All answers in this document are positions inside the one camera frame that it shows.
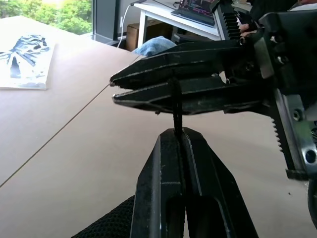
white table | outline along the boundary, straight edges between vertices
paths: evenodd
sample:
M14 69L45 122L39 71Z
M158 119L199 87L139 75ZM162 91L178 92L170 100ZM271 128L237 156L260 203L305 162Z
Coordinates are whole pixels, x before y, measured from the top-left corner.
M161 2L168 6L173 6L170 1ZM141 10L138 47L143 45L145 41L148 17L166 22L170 25L193 32L200 36L208 37L214 41L220 40L217 28L205 26L197 22L174 16L171 14L173 11L171 8L163 6L159 3L149 1L142 4L137 3L134 4L134 6Z

foliage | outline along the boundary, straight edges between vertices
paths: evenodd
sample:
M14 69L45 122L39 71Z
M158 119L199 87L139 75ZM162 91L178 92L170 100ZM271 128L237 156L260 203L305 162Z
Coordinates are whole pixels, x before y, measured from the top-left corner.
M18 15L79 35L92 31L92 0L0 0L0 18Z

table surface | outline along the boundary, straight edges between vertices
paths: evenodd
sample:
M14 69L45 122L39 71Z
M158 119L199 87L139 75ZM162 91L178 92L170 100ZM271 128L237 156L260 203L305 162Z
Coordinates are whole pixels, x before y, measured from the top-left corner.
M60 45L65 51L72 50L64 57L59 56L64 51L55 56L59 60L54 60L50 70L52 86L48 91L30 91L29 95L24 95L27 91L8 92L24 95L24 106L33 107L32 113L20 114L18 109L24 107L12 99L11 104L17 109L1 121L11 126L6 121L15 121L15 115L19 120L29 117L33 121L29 122L33 130L28 129L28 137L24 135L24 127L14 130L11 126L6 133L7 136L12 133L6 139L7 146L14 147L15 140L19 143L20 157L27 158L31 150L22 146L19 137L35 138L42 133L36 129L39 126L41 131L48 131L46 137L41 137L43 142L43 137L49 138L50 133L63 129L0 187L1 237L69 238L81 231L134 194L138 174L157 136L173 127L171 115L157 116L117 106L111 96L121 90L109 87L103 90L110 75L136 60L135 55L98 43L84 49L72 48L66 42ZM69 91L71 85L62 84L67 81L64 74L69 74L67 80L72 80L72 86L77 80L81 87ZM45 93L52 96L44 100ZM57 101L52 106L58 109L40 106L48 105L50 99ZM2 105L1 111L7 108ZM46 116L49 110L56 113L49 114L52 119ZM35 113L43 118L43 124L36 116L29 116ZM70 116L73 120L66 123ZM308 213L306 187L287 179L285 160L279 152L270 118L253 113L217 112L184 117L184 126L201 132L233 173L259 237L316 237ZM15 151L10 148L7 152L7 164L11 163L10 153ZM10 166L1 166L1 174L7 168Z
M166 4L170 7L173 7L173 3L171 1L160 1L160 2ZM202 24L197 23L197 22L193 22L193 21L190 21L190 20L178 17L178 16L174 16L171 14L171 12L174 11L173 9L166 7L166 6L163 6L157 2L149 1L149 2L142 3L142 4L136 3L136 4L134 4L134 6L139 8L139 9L142 9L142 10L157 14L159 16L162 16L162 17L169 19L171 21L179 22L179 23L182 23L184 25L190 26L192 28L192 32L194 32L194 33L196 33L195 32L195 29L196 29L196 30L199 30L202 32L206 32L208 34L212 34L212 35L217 36L217 37L219 36L217 28L205 26L205 25L202 25Z

